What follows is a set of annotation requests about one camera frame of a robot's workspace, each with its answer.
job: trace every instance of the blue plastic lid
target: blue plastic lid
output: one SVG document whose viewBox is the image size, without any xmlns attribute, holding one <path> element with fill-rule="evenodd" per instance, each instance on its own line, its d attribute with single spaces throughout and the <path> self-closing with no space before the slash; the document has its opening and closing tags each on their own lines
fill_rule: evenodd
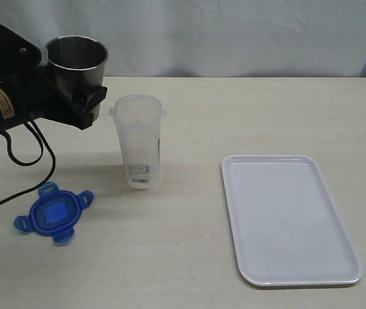
<svg viewBox="0 0 366 309">
<path fill-rule="evenodd" d="M 41 187 L 39 196 L 28 216 L 16 217 L 14 227 L 23 232 L 52 237 L 56 243 L 67 243 L 73 237 L 74 225 L 94 200 L 91 191 L 75 195 L 70 191 L 60 191 L 53 182 Z"/>
</svg>

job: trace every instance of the plastic tray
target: plastic tray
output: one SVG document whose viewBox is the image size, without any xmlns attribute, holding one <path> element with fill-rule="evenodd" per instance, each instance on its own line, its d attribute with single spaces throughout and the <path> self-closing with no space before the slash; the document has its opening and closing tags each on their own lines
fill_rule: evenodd
<svg viewBox="0 0 366 309">
<path fill-rule="evenodd" d="M 317 164 L 298 155 L 222 162 L 237 264 L 257 286 L 352 285 L 363 275 Z"/>
</svg>

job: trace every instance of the clear plastic container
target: clear plastic container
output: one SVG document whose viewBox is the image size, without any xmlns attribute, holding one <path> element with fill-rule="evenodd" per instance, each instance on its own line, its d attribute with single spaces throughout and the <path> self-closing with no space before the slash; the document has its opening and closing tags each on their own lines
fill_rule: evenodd
<svg viewBox="0 0 366 309">
<path fill-rule="evenodd" d="M 166 114 L 161 102 L 149 95 L 128 95 L 110 109 L 133 188 L 150 189 L 160 179 L 160 124 Z"/>
</svg>

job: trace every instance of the stainless steel cup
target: stainless steel cup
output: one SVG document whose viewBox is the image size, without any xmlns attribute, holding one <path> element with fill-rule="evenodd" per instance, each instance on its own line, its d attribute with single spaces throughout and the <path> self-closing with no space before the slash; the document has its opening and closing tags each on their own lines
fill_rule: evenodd
<svg viewBox="0 0 366 309">
<path fill-rule="evenodd" d="M 102 86 L 108 51 L 100 42 L 89 37 L 69 35 L 56 37 L 46 44 L 48 66 L 59 89 L 70 100 L 74 87 Z M 94 120 L 100 105 L 91 111 Z"/>
</svg>

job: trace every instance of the table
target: table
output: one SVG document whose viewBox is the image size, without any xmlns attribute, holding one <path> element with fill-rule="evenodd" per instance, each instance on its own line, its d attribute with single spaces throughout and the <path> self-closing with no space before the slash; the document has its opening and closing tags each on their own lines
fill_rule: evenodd
<svg viewBox="0 0 366 309">
<path fill-rule="evenodd" d="M 22 236 L 12 222 L 37 198 L 0 207 L 0 308 L 366 308 L 366 79 L 106 78 L 109 94 L 93 127 L 39 120 L 57 154 L 60 188 L 96 194 L 75 239 Z M 160 185 L 125 182 L 108 110 L 128 94 L 158 97 Z M 21 160 L 38 153 L 23 128 L 10 130 Z M 313 157 L 340 207 L 365 267 L 350 288 L 258 290 L 239 275 L 221 160 L 234 153 Z M 9 161 L 0 136 L 0 199 L 50 168 Z"/>
</svg>

